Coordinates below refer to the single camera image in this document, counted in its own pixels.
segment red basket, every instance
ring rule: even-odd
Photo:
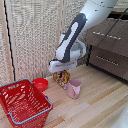
[[[53,109],[48,98],[28,79],[1,86],[0,103],[15,128],[41,128]]]

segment dark wood cabinet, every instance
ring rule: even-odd
[[[87,31],[92,49],[102,40],[117,19],[107,18]],[[89,63],[128,80],[128,20],[120,19],[103,42],[91,53]]]

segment wood floor plank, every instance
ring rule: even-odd
[[[91,66],[69,70],[71,79],[81,81],[78,99],[67,96],[53,77],[46,78],[43,93],[53,104],[44,128],[110,128],[128,102],[128,84]],[[0,107],[0,128],[12,128]]]

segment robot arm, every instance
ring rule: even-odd
[[[72,21],[67,33],[61,35],[60,43],[56,50],[58,61],[51,62],[51,67],[57,63],[60,65],[61,63],[62,65],[64,63],[69,64],[69,62],[75,62],[83,57],[86,54],[86,46],[77,39],[78,36],[87,29],[103,22],[111,13],[116,2],[117,0],[87,0],[80,13]],[[67,69],[68,67],[66,66],[62,69],[58,68],[59,71]]]

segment basket handle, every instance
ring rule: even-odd
[[[43,113],[45,113],[45,112],[47,112],[47,111],[49,111],[49,110],[52,109],[52,103],[48,100],[47,97],[45,97],[45,99],[46,99],[46,100],[49,102],[49,104],[51,105],[50,108],[48,108],[48,109],[46,109],[46,110],[44,110],[44,111],[42,111],[42,112],[40,112],[40,113],[38,113],[38,114],[36,114],[36,115],[30,117],[30,118],[28,118],[28,119],[26,119],[26,120],[24,120],[24,121],[22,121],[22,122],[16,122],[16,121],[14,120],[14,118],[13,118],[11,112],[9,112],[9,113],[6,114],[6,115],[10,115],[10,117],[11,117],[11,119],[12,119],[12,121],[13,121],[14,124],[16,124],[16,125],[21,125],[21,124],[23,124],[23,123],[25,123],[25,122],[27,122],[27,121],[29,121],[29,120],[31,120],[31,119],[33,119],[33,118],[35,118],[35,117],[37,117],[37,116],[39,116],[39,115],[41,115],[41,114],[43,114]]]

